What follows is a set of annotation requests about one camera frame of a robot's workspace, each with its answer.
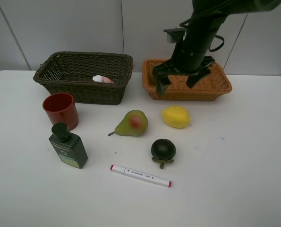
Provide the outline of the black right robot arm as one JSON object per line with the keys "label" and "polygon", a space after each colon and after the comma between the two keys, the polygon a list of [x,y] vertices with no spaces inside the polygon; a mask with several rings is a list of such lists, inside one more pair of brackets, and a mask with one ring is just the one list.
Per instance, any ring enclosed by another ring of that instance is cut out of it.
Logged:
{"label": "black right robot arm", "polygon": [[186,85],[192,88],[211,73],[209,68],[215,60],[206,52],[223,47],[210,48],[214,38],[224,40],[217,32],[229,15],[268,12],[280,4],[281,0],[194,0],[191,18],[178,28],[165,30],[175,48],[169,60],[153,68],[157,94],[162,96],[171,85],[169,75],[187,76]]}

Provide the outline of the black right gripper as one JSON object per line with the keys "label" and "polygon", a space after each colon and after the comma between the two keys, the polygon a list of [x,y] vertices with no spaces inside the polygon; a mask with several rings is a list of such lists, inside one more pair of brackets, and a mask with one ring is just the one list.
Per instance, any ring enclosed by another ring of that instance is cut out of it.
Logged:
{"label": "black right gripper", "polygon": [[197,82],[208,76],[215,59],[205,56],[205,52],[195,52],[190,48],[190,44],[184,45],[180,40],[176,43],[171,58],[164,63],[153,68],[153,75],[156,76],[156,92],[158,96],[163,96],[167,88],[171,85],[168,75],[189,76],[186,85],[193,88]]}

